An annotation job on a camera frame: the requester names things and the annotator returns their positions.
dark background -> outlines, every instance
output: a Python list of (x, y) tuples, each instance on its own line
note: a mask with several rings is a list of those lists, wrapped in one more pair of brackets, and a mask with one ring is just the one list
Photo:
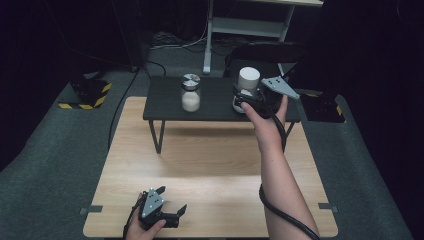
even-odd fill
[[(69, 81), (80, 79), (86, 71), (109, 67), (99, 66), (97, 62), (87, 63), (87, 59), (69, 51), (45, 2), (1, 2), (1, 169), (19, 154)], [(225, 8), (229, 2), (217, 5), (218, 14), (239, 16), (237, 11), (229, 12), (231, 8)], [(99, 1), (98, 6), (109, 8), (110, 3)], [(198, 36), (202, 30), (204, 15), (200, 13), (207, 9), (204, 4), (191, 1), (173, 1), (174, 5), (169, 1), (150, 3), (151, 14), (146, 21), (152, 21), (152, 30), (165, 29), (185, 39)], [(397, 1), (327, 0), (313, 31), (293, 30), (288, 39), (307, 39), (305, 42), (310, 51), (308, 61), (298, 66), (300, 74), (296, 76), (295, 87), (334, 92), (346, 98), (367, 148), (405, 221), (415, 238), (422, 239), (419, 224), (422, 222), (420, 216), (424, 214), (421, 204), (424, 191), (424, 129), (421, 124), (424, 115), (423, 8), (418, 1), (400, 3), (398, 8)], [(188, 7), (190, 4), (197, 4), (194, 5), (195, 11)], [(167, 6), (167, 11), (173, 14), (167, 15), (166, 9), (162, 8), (159, 15), (158, 5)], [(243, 8), (249, 6), (240, 5), (237, 9)], [(275, 9), (275, 6), (269, 7), (270, 12)], [(297, 15), (317, 15), (317, 11), (307, 8), (298, 10)], [(278, 14), (264, 15), (277, 20), (283, 18)], [(98, 53), (109, 52), (115, 62), (141, 64), (131, 60), (125, 48), (128, 46), (125, 37), (119, 33), (119, 25), (114, 21), (116, 16), (107, 16), (106, 20), (112, 21), (104, 24), (104, 28), (117, 29), (107, 38), (101, 37), (107, 41), (98, 41), (97, 35), (91, 41), (83, 38), (75, 44), (81, 46), (91, 42), (93, 45), (81, 46), (81, 50), (99, 46)], [(247, 17), (262, 16), (252, 14)], [(311, 23), (299, 21), (293, 24), (310, 26)], [(104, 44), (120, 47), (111, 48)]]

wooden tabletop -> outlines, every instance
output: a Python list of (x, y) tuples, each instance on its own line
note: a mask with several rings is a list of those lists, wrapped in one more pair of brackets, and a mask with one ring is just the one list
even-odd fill
[[(187, 211), (177, 229), (157, 237), (267, 237), (258, 196), (260, 155), (249, 122), (168, 122), (162, 154), (157, 154), (147, 121), (145, 97), (127, 99), (92, 206), (88, 237), (122, 237), (139, 192), (166, 186), (164, 212)], [(328, 203), (301, 123), (295, 124), (286, 156), (323, 237), (337, 235)]]

forearm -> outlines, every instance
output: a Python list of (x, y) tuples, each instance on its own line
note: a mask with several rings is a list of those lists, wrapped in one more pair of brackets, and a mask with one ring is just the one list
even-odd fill
[[(262, 186), (267, 200), (318, 233), (315, 221), (281, 148), (261, 149)], [(265, 208), (270, 239), (309, 239), (294, 225)]]

table leg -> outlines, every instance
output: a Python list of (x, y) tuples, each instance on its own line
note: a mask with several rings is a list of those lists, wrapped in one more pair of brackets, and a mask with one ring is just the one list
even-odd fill
[(284, 21), (284, 26), (280, 34), (280, 38), (279, 38), (280, 42), (284, 42), (284, 40), (286, 39), (287, 31), (289, 30), (289, 27), (290, 27), (290, 21), (294, 13), (294, 7), (295, 7), (294, 5), (290, 5), (289, 7), (289, 10), (286, 15), (286, 19)]
[(155, 144), (156, 152), (161, 153), (163, 133), (165, 131), (165, 120), (162, 120), (162, 124), (160, 126), (159, 141), (156, 137), (155, 125), (153, 124), (153, 120), (149, 120), (149, 126), (150, 126), (150, 132), (152, 133), (152, 137), (153, 137), (153, 143)]
[(204, 74), (209, 74), (211, 72), (212, 24), (213, 24), (213, 0), (209, 0), (208, 35), (206, 37), (205, 60), (203, 62)]

black table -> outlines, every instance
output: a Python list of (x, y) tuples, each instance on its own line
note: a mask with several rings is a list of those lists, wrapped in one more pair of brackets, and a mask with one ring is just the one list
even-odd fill
[[(223, 121), (247, 122), (245, 114), (236, 112), (232, 106), (234, 79), (202, 77), (200, 82), (200, 108), (196, 112), (187, 112), (181, 103), (181, 78), (152, 77), (147, 94), (143, 119), (149, 121), (156, 152), (162, 149), (165, 121)], [(159, 141), (156, 137), (154, 121), (162, 121)], [(294, 123), (300, 122), (296, 102), (289, 99), (286, 122), (290, 122), (287, 135)]]

